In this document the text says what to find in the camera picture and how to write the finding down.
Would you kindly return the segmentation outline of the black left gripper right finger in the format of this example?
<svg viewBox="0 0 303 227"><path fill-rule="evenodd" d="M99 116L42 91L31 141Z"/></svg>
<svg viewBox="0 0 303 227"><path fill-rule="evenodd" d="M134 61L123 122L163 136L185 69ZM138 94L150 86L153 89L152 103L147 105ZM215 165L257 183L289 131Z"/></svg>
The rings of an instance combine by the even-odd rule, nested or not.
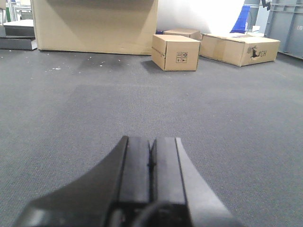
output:
<svg viewBox="0 0 303 227"><path fill-rule="evenodd" d="M200 175L181 139L157 137L151 149L152 197L174 209L181 227L241 227Z"/></svg>

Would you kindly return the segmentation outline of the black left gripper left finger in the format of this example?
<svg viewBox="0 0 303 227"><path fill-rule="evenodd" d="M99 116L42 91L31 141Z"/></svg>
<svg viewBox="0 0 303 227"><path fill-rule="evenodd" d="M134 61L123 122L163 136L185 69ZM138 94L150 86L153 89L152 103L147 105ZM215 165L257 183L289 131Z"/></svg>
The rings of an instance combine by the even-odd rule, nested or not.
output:
<svg viewBox="0 0 303 227"><path fill-rule="evenodd" d="M16 227L105 227L120 208L133 211L150 202L150 145L147 138L123 136L86 174L32 200Z"/></svg>

